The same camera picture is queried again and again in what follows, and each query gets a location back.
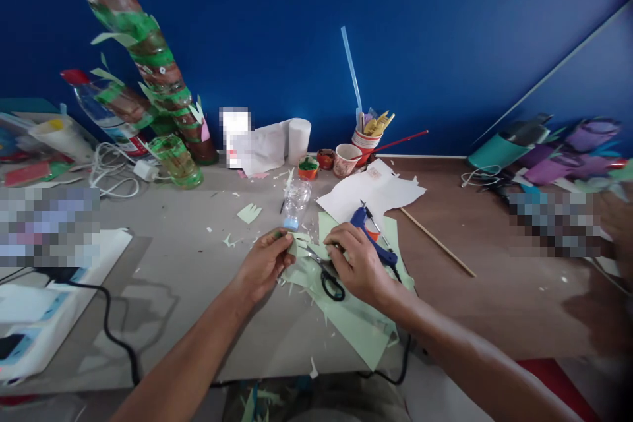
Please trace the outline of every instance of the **straw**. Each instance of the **straw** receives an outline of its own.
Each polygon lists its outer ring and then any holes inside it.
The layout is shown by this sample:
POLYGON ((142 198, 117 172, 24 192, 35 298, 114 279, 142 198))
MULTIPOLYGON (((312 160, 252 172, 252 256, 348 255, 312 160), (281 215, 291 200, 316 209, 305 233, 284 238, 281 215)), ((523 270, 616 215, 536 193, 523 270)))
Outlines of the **straw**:
POLYGON ((341 35, 343 36, 343 45, 345 46, 345 54, 347 55, 347 63, 349 64, 349 73, 351 74, 351 81, 354 83, 354 92, 356 93, 356 102, 358 102, 358 108, 356 109, 356 118, 363 111, 363 104, 361 103, 361 93, 358 90, 358 81, 356 81, 356 72, 354 71, 354 61, 351 58, 351 51, 349 50, 349 41, 347 40, 347 30, 345 26, 341 28, 341 35))
POLYGON ((385 148, 389 148, 389 147, 391 147, 393 145, 397 145, 399 143, 406 142, 407 140, 411 140, 412 138, 415 138, 417 136, 424 135, 424 134, 427 134, 427 133, 429 133, 428 130, 425 130, 425 131, 422 131, 422 132, 418 132, 417 134, 410 135, 410 136, 405 137, 405 138, 401 138, 400 140, 396 140, 395 142, 391 142, 390 144, 387 144, 385 146, 375 148, 374 150, 370 150, 368 152, 365 152, 364 154, 358 155, 358 156, 356 156, 354 158, 350 158, 349 160, 356 160, 357 158, 360 158, 361 156, 371 155, 372 153, 380 152, 381 150, 384 150, 385 148))

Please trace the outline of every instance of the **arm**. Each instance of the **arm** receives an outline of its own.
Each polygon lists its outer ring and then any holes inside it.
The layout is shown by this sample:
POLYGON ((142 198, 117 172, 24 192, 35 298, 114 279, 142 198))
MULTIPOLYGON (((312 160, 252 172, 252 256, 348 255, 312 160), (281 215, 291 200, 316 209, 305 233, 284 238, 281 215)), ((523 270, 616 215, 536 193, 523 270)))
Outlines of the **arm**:
POLYGON ((344 223, 324 242, 350 292, 415 336, 446 374, 495 421, 580 420, 495 346, 392 280, 359 228, 344 223), (335 245, 347 251, 349 261, 335 245))
POLYGON ((190 420, 253 307, 294 263, 294 256, 286 253, 291 244, 292 235, 284 229, 260 237, 233 281, 134 389, 112 421, 190 420))

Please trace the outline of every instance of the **red paintbrush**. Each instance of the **red paintbrush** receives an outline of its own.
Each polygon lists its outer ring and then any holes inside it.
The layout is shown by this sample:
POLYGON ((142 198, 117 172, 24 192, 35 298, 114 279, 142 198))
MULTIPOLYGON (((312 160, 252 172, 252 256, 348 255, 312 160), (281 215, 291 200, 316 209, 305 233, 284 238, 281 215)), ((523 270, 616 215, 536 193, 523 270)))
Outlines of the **red paintbrush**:
POLYGON ((417 137, 417 136, 424 135, 424 134, 427 134, 427 133, 429 133, 429 131, 428 131, 428 130, 423 131, 423 132, 419 132, 419 133, 417 133, 417 134, 414 134, 414 135, 411 135, 411 136, 408 136, 408 137, 405 137, 405 138, 401 138, 400 140, 396 140, 395 142, 392 142, 392 143, 390 143, 390 144, 388 144, 388 145, 385 145, 385 146, 381 146, 381 147, 378 147, 378 148, 374 148, 373 150, 370 150, 370 151, 368 151, 368 152, 365 152, 364 154, 360 154, 360 155, 358 155, 358 156, 356 156, 356 157, 354 157, 354 158, 350 158, 349 160, 350 160, 350 161, 354 161, 354 160, 356 160, 357 158, 360 158, 361 156, 370 155, 370 154, 372 154, 372 153, 380 152, 381 150, 384 150, 385 148, 389 148, 389 147, 391 147, 392 145, 397 145, 397 144, 399 144, 399 143, 406 142, 407 140, 411 140, 412 138, 415 138, 415 137, 417 137))

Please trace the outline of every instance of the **blue wall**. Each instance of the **blue wall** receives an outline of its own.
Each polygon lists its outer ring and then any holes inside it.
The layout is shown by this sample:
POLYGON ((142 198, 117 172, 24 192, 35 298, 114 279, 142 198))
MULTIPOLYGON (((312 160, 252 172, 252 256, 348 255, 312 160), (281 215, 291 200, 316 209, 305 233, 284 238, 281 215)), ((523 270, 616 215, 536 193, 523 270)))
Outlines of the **blue wall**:
MULTIPOLYGON (((118 44, 90 46, 103 28, 86 0, 3 0, 0 96, 73 104, 61 69, 139 75, 118 44)), ((259 127, 313 123, 311 150, 348 141, 355 97, 340 36, 347 26, 365 109, 391 109, 392 149, 467 154, 498 116, 626 0, 139 0, 159 21, 189 88, 210 117, 248 106, 259 127)), ((606 30, 519 112, 633 119, 630 15, 606 30)), ((221 134, 213 121, 212 134, 221 134)), ((628 143, 628 154, 633 146, 628 143)))

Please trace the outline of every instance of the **table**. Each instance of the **table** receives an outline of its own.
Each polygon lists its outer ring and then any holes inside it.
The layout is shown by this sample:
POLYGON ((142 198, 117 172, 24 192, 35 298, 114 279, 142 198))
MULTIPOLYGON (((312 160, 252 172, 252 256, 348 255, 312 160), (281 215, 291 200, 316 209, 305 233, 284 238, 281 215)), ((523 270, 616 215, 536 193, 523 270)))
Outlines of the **table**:
MULTIPOLYGON (((518 228, 510 226, 498 198, 459 187, 459 176, 469 171, 462 161, 393 160, 401 177, 416 175, 428 188, 407 210, 477 273, 469 277, 399 210, 389 211, 398 221, 403 260, 421 298, 513 359, 631 351, 633 328, 623 296, 582 260, 526 256, 527 247, 513 249, 513 243, 521 243, 518 228)), ((137 350, 145 373, 235 275, 258 231, 279 225, 287 175, 273 177, 288 168, 251 181, 221 166, 208 167, 195 190, 151 185, 129 200, 102 201, 102 228, 129 227, 135 236, 104 285, 115 296, 111 328, 137 350), (235 214, 251 202, 262 212, 248 226, 235 214), (229 232, 231 241, 242 239, 234 249, 222 243, 229 232)), ((320 172, 312 198, 337 182, 331 172, 320 172)), ((319 210, 312 202, 305 218, 314 236, 319 210)), ((325 326, 310 297, 298 291, 288 296, 288 291, 289 286, 278 286, 254 313, 216 380, 307 374, 310 356, 322 373, 366 369, 332 325, 325 326)), ((0 394, 129 387, 127 356, 103 335, 103 312, 104 300, 97 295, 47 369, 0 394)), ((399 371, 401 358, 402 347, 394 346, 380 367, 399 371)))

